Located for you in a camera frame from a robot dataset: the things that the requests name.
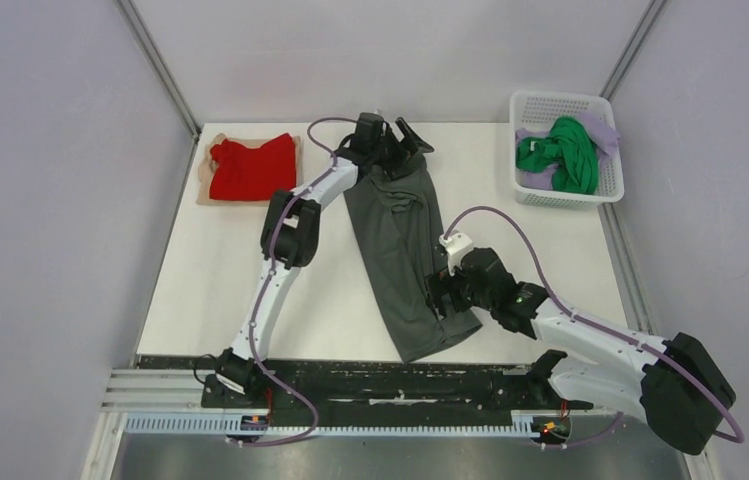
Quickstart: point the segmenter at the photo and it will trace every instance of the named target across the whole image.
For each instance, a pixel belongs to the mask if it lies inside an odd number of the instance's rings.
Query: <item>purple cloth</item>
[[[598,166],[601,170],[606,167],[607,163],[610,162],[615,152],[618,151],[618,139],[620,135],[612,127],[606,124],[603,120],[592,115],[591,113],[581,112],[574,116],[583,128],[586,129],[586,133],[592,142],[595,144],[596,153],[598,154]],[[520,128],[515,132],[515,144],[516,146],[526,137],[539,137],[544,138],[548,136],[548,132],[531,132],[526,128]],[[553,190],[551,179],[554,177],[554,173],[557,171],[559,165],[553,164],[546,168],[543,172],[533,173],[525,172],[522,181],[519,182],[521,186],[527,188],[535,188],[537,190]]]

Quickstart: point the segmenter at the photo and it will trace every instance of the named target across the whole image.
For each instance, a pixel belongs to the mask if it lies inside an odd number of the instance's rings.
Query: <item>laundry basket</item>
[[[601,178],[594,195],[537,190],[521,185],[524,172],[515,167],[515,132],[520,128],[530,131],[547,131],[557,118],[589,112],[615,128],[610,102],[601,97],[574,93],[519,91],[512,94],[509,103],[509,164],[515,199],[525,205],[587,209],[602,203],[621,200],[624,180],[621,175],[621,156],[618,152],[601,169]]]

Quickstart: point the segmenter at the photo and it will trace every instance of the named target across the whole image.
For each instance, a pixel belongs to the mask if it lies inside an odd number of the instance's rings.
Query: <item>folded red shirt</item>
[[[230,140],[215,145],[209,154],[218,168],[209,185],[209,198],[254,202],[270,200],[279,189],[293,189],[297,183],[295,150],[288,133],[259,148]]]

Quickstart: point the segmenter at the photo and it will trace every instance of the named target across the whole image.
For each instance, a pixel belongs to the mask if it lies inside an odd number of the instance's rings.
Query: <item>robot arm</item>
[[[402,118],[395,124],[403,134],[401,140],[380,115],[360,114],[354,133],[345,138],[334,162],[321,175],[292,191],[277,191],[271,198],[260,237],[264,259],[258,293],[244,325],[218,358],[216,378],[230,390],[250,393],[255,380],[254,356],[268,356],[271,334],[286,295],[300,269],[315,256],[321,211],[374,167],[390,178],[400,178],[414,171],[425,153],[433,151]]]
[[[516,282],[494,250],[474,248],[464,233],[454,232],[440,243],[448,255],[448,268],[427,279],[431,303],[440,315],[451,309],[479,307],[506,330],[565,347],[596,362],[586,363],[556,350],[539,358],[530,375],[547,381],[561,398],[617,409],[646,422],[678,450],[700,453],[722,415],[681,374],[643,351],[647,345],[677,361],[726,408],[735,402],[733,389],[693,337],[680,333],[669,341],[579,312],[565,300],[552,298],[542,286]],[[573,313],[560,308],[557,301]],[[633,341],[622,341],[619,336]]]

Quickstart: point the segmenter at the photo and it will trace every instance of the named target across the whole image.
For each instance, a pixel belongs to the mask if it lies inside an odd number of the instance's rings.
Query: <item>white bracket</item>
[[[447,238],[444,235],[440,236],[439,245],[444,247],[448,254],[448,273],[451,276],[456,271],[456,267],[462,263],[462,258],[474,250],[474,242],[468,235],[458,231],[451,232],[451,236]]]
[[[562,299],[561,301],[569,310],[576,311],[568,302]],[[585,312],[576,313],[607,328],[636,338],[640,344],[646,343],[659,351],[665,350],[665,345],[662,343],[664,339],[661,337],[634,332]],[[602,367],[615,371],[622,378],[634,382],[637,388],[645,376],[642,367],[656,362],[653,355],[642,351],[638,345],[630,345],[582,322],[572,320],[550,298],[539,306],[536,310],[536,318],[531,323],[537,340],[577,352]]]
[[[647,423],[639,383],[613,370],[566,357],[556,364],[548,383],[561,398],[601,405]]]
[[[342,192],[356,185],[358,175],[359,169],[356,165],[350,160],[340,157],[336,159],[335,166],[331,165],[327,167],[327,170],[317,177],[321,179],[317,184],[313,185],[315,182],[313,180],[306,185],[295,188],[292,192],[295,194],[305,192],[301,195],[300,199],[315,200],[321,204],[321,210],[323,211]],[[271,259],[266,259],[262,262],[262,271],[259,283],[256,286],[257,295],[254,296],[244,324],[230,345],[233,352],[244,359],[253,358],[253,353],[250,349],[251,327],[253,327],[256,353],[262,359],[268,357],[268,347],[271,344],[271,335],[274,333],[277,317],[280,316],[280,309],[286,300],[286,295],[288,295],[292,283],[294,283],[300,274],[300,268],[298,267],[286,269],[280,262],[277,262],[272,267],[272,263],[274,262]],[[265,285],[265,281],[268,279],[270,279],[270,282]],[[262,295],[259,305],[257,305],[259,292],[263,287],[265,288],[265,293]],[[254,316],[253,311],[257,308],[258,310]],[[226,382],[225,385],[235,390],[241,389],[240,386],[227,384]]]

